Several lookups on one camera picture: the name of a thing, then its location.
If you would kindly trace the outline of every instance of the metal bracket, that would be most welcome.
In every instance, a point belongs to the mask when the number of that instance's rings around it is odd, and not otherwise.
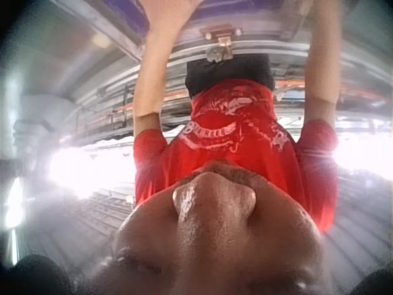
[[[217,39],[219,46],[212,47],[206,51],[206,58],[209,62],[219,63],[223,60],[231,60],[232,53],[232,36],[241,36],[241,29],[232,26],[221,26],[202,31],[206,40]]]

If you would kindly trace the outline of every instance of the person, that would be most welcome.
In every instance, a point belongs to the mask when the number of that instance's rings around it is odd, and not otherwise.
[[[200,2],[141,0],[150,30],[133,100],[138,207],[95,284],[103,294],[328,294],[339,0],[314,2],[297,143],[276,121],[266,56],[235,55],[188,65],[191,121],[168,144],[166,66]]]

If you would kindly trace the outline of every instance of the metal ceiling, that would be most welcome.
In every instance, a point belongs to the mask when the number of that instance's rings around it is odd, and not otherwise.
[[[346,2],[339,108],[345,117],[352,112],[354,117],[361,113],[363,120],[388,121],[393,37],[386,28],[392,20],[382,4],[358,2]],[[233,37],[233,53],[269,53],[278,87],[295,84],[301,93],[309,5],[308,0],[204,2],[180,35],[168,65],[164,127],[188,119],[185,63],[206,58],[206,51],[217,46],[217,41],[205,38],[216,25],[241,30],[241,36]],[[372,19],[365,26],[361,20],[368,12]],[[39,143],[56,146],[63,138],[70,145],[132,134],[133,88],[147,26],[137,2],[129,0],[43,1],[21,18],[8,41],[1,158],[34,157],[42,148]],[[300,110],[298,98],[288,93],[277,107],[286,108],[283,102],[290,102]],[[40,103],[51,109],[29,112]],[[58,121],[46,124],[48,116]]]

